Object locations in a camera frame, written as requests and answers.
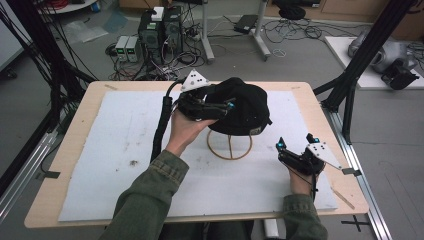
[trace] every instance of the white foam board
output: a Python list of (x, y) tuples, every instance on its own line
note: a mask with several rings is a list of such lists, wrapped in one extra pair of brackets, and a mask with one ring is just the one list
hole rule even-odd
[[(149, 164), (163, 95), (126, 91), (105, 95), (72, 174), (59, 221), (112, 218), (120, 193)], [(208, 128), (186, 149), (181, 158), (190, 170), (173, 197), (169, 217), (282, 211), (283, 198), (290, 194), (289, 175), (278, 161), (275, 144), (282, 136), (288, 148), (300, 154), (308, 131), (291, 92), (268, 92), (268, 103), (273, 124), (253, 136), (246, 157), (229, 161), (213, 155), (206, 144)], [(232, 139), (235, 155), (244, 153), (243, 141)], [(318, 189), (316, 207), (337, 208), (325, 173)]]

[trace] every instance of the black cap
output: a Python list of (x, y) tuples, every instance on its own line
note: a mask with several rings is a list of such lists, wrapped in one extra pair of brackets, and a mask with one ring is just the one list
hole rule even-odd
[(240, 78), (230, 78), (216, 85), (215, 92), (206, 96), (206, 103), (225, 103), (230, 99), (235, 108), (224, 119), (209, 125), (213, 131), (232, 135), (259, 135), (268, 124), (269, 109), (266, 92), (252, 84), (246, 84)]

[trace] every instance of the table leg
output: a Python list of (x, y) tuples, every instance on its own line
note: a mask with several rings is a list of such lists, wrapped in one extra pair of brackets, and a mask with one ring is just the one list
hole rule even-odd
[(208, 40), (208, 0), (203, 0), (203, 30), (201, 34), (203, 48), (205, 49), (207, 64), (211, 64), (215, 61), (211, 45)]
[(265, 45), (264, 40), (261, 37), (262, 22), (264, 19), (267, 2), (268, 0), (261, 0), (261, 4), (259, 5), (257, 27), (256, 29), (251, 30), (255, 42), (258, 44), (258, 47), (264, 56), (264, 61), (266, 61), (268, 57), (271, 56), (271, 52), (268, 50), (268, 47)]

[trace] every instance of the person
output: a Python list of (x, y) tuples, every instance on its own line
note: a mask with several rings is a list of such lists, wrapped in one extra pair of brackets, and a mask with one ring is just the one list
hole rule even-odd
[[(167, 146), (148, 169), (134, 180), (130, 188), (119, 196), (114, 217), (101, 235), (101, 240), (160, 238), (172, 196), (189, 170), (180, 156), (198, 134), (214, 122), (191, 121), (178, 109), (174, 111)], [(311, 185), (302, 177), (309, 181), (311, 179), (301, 177), (294, 170), (289, 172), (293, 195), (286, 196), (283, 203), (287, 239), (326, 239), (327, 230), (321, 224), (310, 197)], [(242, 222), (241, 225), (250, 225), (247, 228), (251, 229), (253, 225), (249, 222)], [(244, 236), (246, 239), (250, 239), (249, 231), (245, 235), (248, 235)], [(210, 239), (222, 238), (214, 235)]]

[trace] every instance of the grey floor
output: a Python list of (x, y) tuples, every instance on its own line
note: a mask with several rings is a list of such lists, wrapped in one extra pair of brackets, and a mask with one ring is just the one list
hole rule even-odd
[[(93, 14), (89, 10), (62, 15), (63, 23), (86, 20), (89, 27), (104, 26), (116, 12), (104, 10)], [(210, 20), (216, 26), (224, 19)], [(113, 64), (105, 48), (120, 35), (136, 33), (137, 21), (128, 21), (114, 33), (92, 42), (72, 44), (87, 67), (101, 80), (113, 73)], [(220, 24), (218, 29), (229, 29)], [(348, 29), (358, 34), (361, 29)], [(210, 80), (240, 77), (245, 81), (301, 81), (312, 88), (335, 77), (343, 68), (330, 49), (318, 40), (303, 39), (274, 44), (266, 40), (269, 49), (281, 48), (284, 58), (272, 56), (264, 62), (250, 37), (211, 38), (216, 61), (196, 67)], [(31, 60), (23, 54), (11, 65), (18, 78), (0, 79), (0, 173), (2, 174), (49, 109), (49, 88)], [(190, 68), (182, 70), (187, 74)], [(317, 96), (326, 98), (328, 93)], [(393, 239), (423, 239), (424, 229), (424, 100), (423, 90), (356, 92), (352, 119), (352, 141), (365, 175), (378, 202)], [(0, 225), (1, 239), (97, 239), (103, 227), (62, 229), (27, 229), (23, 222), (41, 185), (34, 179), (28, 184), (13, 209)], [(367, 222), (366, 216), (357, 216)], [(322, 217), (330, 239), (374, 239), (372, 230), (361, 225), (342, 224), (353, 216)], [(278, 220), (281, 236), (284, 223)], [(263, 239), (263, 227), (255, 224), (254, 239)]]

